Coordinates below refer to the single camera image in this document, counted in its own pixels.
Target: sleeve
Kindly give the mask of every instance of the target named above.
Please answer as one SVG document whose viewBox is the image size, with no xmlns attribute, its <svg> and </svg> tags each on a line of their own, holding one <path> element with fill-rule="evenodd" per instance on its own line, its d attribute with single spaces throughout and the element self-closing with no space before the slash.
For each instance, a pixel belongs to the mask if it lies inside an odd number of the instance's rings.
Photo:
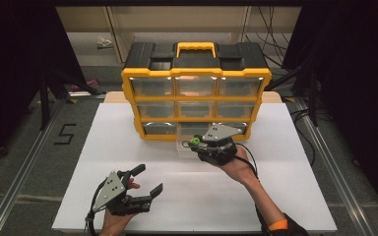
<svg viewBox="0 0 378 236">
<path fill-rule="evenodd" d="M 284 214 L 287 220 L 287 228 L 283 227 L 280 229 L 270 230 L 269 226 L 266 224 L 263 215 L 257 210 L 257 216 L 259 216 L 260 223 L 262 224 L 262 232 L 266 236 L 308 236 L 308 232 L 297 224 L 293 219 L 291 219 L 287 214 Z"/>
</svg>

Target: white surface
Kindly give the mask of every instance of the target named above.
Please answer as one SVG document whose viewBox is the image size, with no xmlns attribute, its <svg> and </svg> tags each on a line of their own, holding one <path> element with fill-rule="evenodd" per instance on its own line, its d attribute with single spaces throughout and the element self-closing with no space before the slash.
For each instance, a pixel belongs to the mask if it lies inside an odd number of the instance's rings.
<svg viewBox="0 0 378 236">
<path fill-rule="evenodd" d="M 148 195 L 163 183 L 151 212 L 140 213 L 128 232 L 258 232 L 260 223 L 247 191 L 219 169 L 198 158 L 181 158 L 175 142 L 142 141 L 129 104 L 103 103 L 83 148 L 53 229 L 83 231 L 97 185 L 111 170 L 131 170 L 145 163 L 136 177 Z M 254 154 L 260 180 L 269 195 L 309 232 L 335 231 L 318 183 L 284 104 L 262 104 L 252 136 L 244 143 Z M 102 225 L 97 213 L 95 228 Z"/>
</svg>

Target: storage organizer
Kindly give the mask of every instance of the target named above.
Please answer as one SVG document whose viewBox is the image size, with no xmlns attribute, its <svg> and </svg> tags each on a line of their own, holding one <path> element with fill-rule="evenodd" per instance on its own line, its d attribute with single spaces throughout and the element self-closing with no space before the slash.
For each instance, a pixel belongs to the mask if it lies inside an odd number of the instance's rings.
<svg viewBox="0 0 378 236">
<path fill-rule="evenodd" d="M 257 43 L 136 42 L 121 76 L 140 137 L 179 145 L 214 123 L 248 139 L 272 74 Z"/>
</svg>

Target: yellow handle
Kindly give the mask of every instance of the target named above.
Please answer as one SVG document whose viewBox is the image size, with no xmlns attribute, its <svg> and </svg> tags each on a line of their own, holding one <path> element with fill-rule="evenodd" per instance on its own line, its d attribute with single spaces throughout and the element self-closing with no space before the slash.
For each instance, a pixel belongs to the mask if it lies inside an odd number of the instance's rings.
<svg viewBox="0 0 378 236">
<path fill-rule="evenodd" d="M 180 50 L 212 50 L 214 58 L 217 57 L 213 42 L 179 42 L 177 43 L 177 57 L 180 55 Z"/>
</svg>

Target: forearm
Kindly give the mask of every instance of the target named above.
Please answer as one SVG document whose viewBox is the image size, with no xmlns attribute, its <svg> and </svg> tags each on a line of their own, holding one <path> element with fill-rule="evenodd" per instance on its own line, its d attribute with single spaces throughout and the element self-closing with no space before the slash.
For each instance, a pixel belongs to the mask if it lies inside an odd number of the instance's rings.
<svg viewBox="0 0 378 236">
<path fill-rule="evenodd" d="M 250 193 L 250 196 L 253 198 L 257 209 L 263 215 L 267 225 L 271 225 L 285 219 L 284 214 L 272 201 L 261 183 L 256 178 L 248 178 L 247 180 L 243 181 L 242 184 Z"/>
</svg>

